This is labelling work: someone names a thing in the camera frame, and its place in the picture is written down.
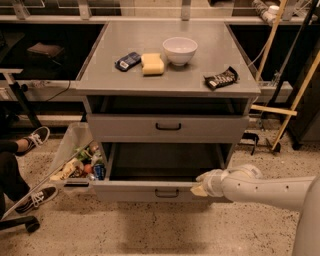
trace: white bowl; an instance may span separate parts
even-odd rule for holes
[[[168,60],[176,66],[188,63],[198,48],[195,41],[185,37],[169,38],[162,45]]]

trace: broom handle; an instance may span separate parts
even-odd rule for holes
[[[256,73],[256,81],[259,81],[260,80],[260,77],[261,77],[261,73],[263,71],[263,68],[264,68],[264,65],[266,64],[266,60],[267,60],[267,57],[268,57],[268,54],[270,52],[270,49],[271,49],[271,45],[273,43],[273,39],[276,35],[276,32],[277,32],[277,29],[278,29],[278,26],[279,26],[279,23],[280,23],[280,19],[282,17],[282,14],[284,12],[284,8],[287,4],[287,0],[282,0],[281,3],[280,3],[280,7],[279,7],[279,11],[277,13],[277,17],[272,25],[272,29],[271,29],[271,32],[270,32],[270,35],[269,35],[269,38],[268,38],[268,41],[266,43],[266,48],[263,52],[263,56],[262,56],[262,59],[261,59],[261,62],[260,62],[260,66],[259,66],[259,69]]]

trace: cabinet top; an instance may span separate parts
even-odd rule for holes
[[[170,37],[188,37],[198,44],[189,63],[173,66],[162,43]],[[233,41],[227,26],[215,21],[111,21],[97,43],[77,84],[83,95],[146,95],[199,97],[255,97],[260,89]],[[141,64],[127,72],[114,67],[130,52],[161,53],[165,72],[143,76]],[[203,76],[224,72],[229,66],[240,80],[211,91]]]

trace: can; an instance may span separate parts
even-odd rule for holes
[[[105,168],[103,164],[96,164],[93,166],[93,173],[96,179],[104,180],[105,177]]]

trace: open drawer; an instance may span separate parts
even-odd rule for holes
[[[93,182],[100,201],[203,202],[194,196],[192,182],[102,181]]]
[[[108,158],[104,181],[94,181],[101,201],[203,202],[190,188],[196,177],[224,169],[229,144],[102,143]]]

